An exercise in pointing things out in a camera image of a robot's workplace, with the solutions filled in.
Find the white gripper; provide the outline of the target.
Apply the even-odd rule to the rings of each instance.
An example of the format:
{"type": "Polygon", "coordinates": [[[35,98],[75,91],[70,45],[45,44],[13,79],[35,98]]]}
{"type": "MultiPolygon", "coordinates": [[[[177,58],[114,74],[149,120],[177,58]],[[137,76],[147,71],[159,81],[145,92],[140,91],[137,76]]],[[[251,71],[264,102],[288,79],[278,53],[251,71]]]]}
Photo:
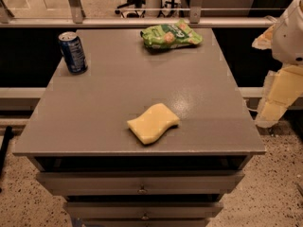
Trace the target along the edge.
{"type": "Polygon", "coordinates": [[[277,72],[269,71],[265,77],[255,124],[271,128],[303,94],[302,0],[293,0],[276,24],[260,34],[252,46],[261,50],[272,48],[274,59],[293,64],[283,65],[277,72]]]}

